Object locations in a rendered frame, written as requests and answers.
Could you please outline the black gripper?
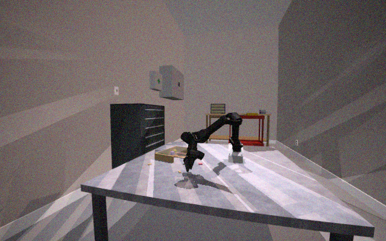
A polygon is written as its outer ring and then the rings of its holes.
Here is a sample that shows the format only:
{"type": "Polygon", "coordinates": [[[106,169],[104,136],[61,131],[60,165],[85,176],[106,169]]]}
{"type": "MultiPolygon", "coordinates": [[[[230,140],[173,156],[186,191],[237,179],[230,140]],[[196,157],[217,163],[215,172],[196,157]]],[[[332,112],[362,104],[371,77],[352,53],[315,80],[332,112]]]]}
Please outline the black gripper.
{"type": "Polygon", "coordinates": [[[192,169],[194,161],[200,156],[200,153],[196,151],[197,147],[195,145],[188,145],[187,154],[183,161],[185,164],[186,172],[192,169]]]}

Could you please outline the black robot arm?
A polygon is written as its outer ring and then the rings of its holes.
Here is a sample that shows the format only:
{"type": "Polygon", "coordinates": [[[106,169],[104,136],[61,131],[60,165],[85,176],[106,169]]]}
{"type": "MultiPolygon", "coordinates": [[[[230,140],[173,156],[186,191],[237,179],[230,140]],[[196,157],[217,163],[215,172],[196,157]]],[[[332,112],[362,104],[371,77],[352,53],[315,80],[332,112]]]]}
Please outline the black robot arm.
{"type": "Polygon", "coordinates": [[[229,142],[232,144],[232,149],[234,152],[240,152],[241,148],[243,147],[241,141],[239,140],[239,126],[242,124],[242,118],[237,112],[222,115],[217,121],[215,121],[206,129],[202,129],[193,133],[184,132],[181,135],[181,139],[188,143],[188,145],[197,146],[197,143],[204,143],[209,139],[212,133],[226,124],[232,125],[232,137],[229,138],[229,142]],[[227,119],[228,117],[230,119],[227,119]]]}

